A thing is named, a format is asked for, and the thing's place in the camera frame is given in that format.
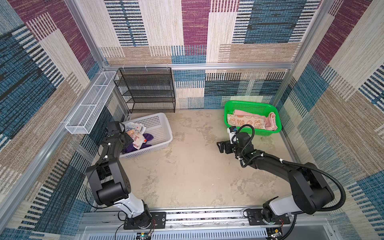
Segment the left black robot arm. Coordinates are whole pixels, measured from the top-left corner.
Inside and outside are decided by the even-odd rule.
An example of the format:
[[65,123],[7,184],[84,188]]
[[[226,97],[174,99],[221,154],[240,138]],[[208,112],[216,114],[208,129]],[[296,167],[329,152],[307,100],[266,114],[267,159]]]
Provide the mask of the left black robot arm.
[[117,207],[126,214],[127,221],[133,227],[148,229],[153,226],[154,219],[145,202],[132,193],[129,178],[120,161],[122,150],[133,142],[124,124],[118,121],[107,124],[100,158],[86,169],[87,183],[96,202],[91,207]]

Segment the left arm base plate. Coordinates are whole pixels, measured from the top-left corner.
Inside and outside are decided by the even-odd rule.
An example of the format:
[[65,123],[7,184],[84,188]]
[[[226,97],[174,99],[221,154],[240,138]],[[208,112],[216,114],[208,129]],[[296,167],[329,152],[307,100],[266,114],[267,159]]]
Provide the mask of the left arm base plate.
[[154,212],[151,213],[152,218],[150,220],[146,220],[144,218],[136,217],[133,218],[125,218],[124,230],[146,230],[155,228],[164,229],[166,225],[167,213],[166,212]]

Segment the pink towel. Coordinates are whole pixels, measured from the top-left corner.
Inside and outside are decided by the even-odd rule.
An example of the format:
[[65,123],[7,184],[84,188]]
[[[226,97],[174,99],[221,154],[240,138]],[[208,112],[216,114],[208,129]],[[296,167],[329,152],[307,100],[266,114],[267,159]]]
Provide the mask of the pink towel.
[[[248,112],[244,112],[241,110],[235,110],[233,114],[231,115],[245,115],[245,116],[251,116],[251,115],[258,115],[258,114],[251,114]],[[265,117],[265,123],[266,127],[264,130],[267,131],[276,131],[278,129],[277,123],[276,123],[276,114],[271,112],[267,117]]]

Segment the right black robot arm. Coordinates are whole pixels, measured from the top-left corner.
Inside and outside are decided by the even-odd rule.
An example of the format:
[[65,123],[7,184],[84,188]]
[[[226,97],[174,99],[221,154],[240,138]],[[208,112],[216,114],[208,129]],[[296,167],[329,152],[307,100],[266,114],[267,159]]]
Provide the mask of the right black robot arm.
[[275,197],[263,204],[261,214],[266,224],[273,224],[290,213],[313,214],[335,199],[334,192],[315,165],[287,162],[256,150],[247,133],[239,133],[236,139],[217,142],[220,153],[235,154],[242,168],[266,171],[290,184],[290,195]]

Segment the purple towel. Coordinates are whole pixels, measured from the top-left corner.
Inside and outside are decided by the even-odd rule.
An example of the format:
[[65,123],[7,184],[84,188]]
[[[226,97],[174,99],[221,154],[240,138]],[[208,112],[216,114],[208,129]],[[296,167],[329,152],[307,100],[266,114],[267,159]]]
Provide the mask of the purple towel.
[[135,152],[137,150],[141,150],[141,149],[145,149],[145,148],[151,147],[152,145],[148,144],[148,142],[151,142],[153,139],[154,139],[153,135],[151,135],[151,134],[144,134],[144,140],[141,143],[140,148],[137,149],[134,144],[130,144],[128,147],[123,149],[122,153],[123,154],[128,154],[128,153],[131,153],[131,152]]

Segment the white plastic laundry basket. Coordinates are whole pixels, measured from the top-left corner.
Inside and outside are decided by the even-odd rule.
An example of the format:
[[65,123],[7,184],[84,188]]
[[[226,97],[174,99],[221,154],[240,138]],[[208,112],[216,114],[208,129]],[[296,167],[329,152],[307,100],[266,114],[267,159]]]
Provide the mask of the white plastic laundry basket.
[[124,125],[128,123],[142,124],[146,127],[144,133],[151,134],[154,139],[149,142],[150,147],[136,150],[130,153],[123,154],[121,153],[120,157],[132,158],[146,153],[154,152],[168,147],[170,142],[173,140],[172,130],[167,119],[167,116],[164,113],[152,114],[130,121],[123,122]]

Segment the orange patterned towel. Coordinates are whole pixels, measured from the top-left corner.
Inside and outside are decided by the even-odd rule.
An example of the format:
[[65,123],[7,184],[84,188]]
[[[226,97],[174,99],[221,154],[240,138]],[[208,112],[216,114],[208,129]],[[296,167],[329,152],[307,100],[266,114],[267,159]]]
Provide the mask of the orange patterned towel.
[[227,114],[227,122],[230,126],[241,127],[243,125],[252,125],[255,129],[264,130],[266,127],[265,117],[259,115],[231,115]]

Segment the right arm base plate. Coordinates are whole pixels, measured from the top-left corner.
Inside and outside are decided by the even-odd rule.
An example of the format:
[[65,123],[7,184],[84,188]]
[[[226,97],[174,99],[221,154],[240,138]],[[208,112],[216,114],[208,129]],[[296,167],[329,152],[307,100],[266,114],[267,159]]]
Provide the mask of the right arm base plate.
[[250,226],[261,225],[289,225],[291,220],[288,214],[276,216],[273,213],[264,213],[264,209],[250,209],[243,210],[243,217],[248,219]]

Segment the green plastic basket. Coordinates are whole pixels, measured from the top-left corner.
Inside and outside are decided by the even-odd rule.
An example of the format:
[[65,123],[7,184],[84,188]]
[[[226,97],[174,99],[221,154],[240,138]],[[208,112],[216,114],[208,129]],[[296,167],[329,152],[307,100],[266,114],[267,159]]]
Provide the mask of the green plastic basket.
[[255,102],[228,101],[225,103],[225,124],[237,128],[251,125],[258,136],[270,136],[282,130],[281,119],[276,107]]

